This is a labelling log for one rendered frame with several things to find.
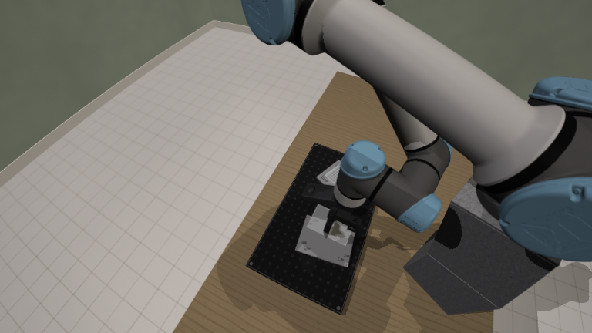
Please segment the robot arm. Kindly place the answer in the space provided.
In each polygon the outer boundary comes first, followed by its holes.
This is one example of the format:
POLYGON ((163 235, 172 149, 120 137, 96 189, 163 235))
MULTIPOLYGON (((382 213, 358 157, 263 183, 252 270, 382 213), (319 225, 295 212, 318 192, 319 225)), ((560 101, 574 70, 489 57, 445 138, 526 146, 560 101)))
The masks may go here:
POLYGON ((398 172, 379 145, 355 141, 335 185, 308 183, 304 200, 339 207, 335 195, 359 207, 367 199, 422 233, 442 209, 434 192, 454 148, 472 162, 477 197, 509 239, 592 262, 591 80, 541 79, 525 102, 383 0, 241 4, 263 43, 325 52, 369 83, 407 156, 398 172))

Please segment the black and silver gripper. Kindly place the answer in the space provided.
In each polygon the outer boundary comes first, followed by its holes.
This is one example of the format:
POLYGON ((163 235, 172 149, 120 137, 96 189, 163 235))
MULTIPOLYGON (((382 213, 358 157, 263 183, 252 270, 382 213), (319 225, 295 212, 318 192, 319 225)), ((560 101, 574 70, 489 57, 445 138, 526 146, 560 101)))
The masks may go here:
POLYGON ((337 205, 341 207, 331 205, 331 208, 328 212, 328 220, 324 228, 324 234, 326 239, 328 238, 328 235, 333 235, 340 238, 345 237, 345 234, 340 229, 341 224, 339 222, 347 225, 347 229, 355 233, 356 230, 359 228, 360 223, 362 222, 362 218, 365 216, 371 203, 369 200, 366 199, 360 207, 346 207, 336 200, 335 195, 334 199, 337 205), (344 209, 342 207, 344 207, 344 209), (333 224, 334 226, 332 226, 333 224))

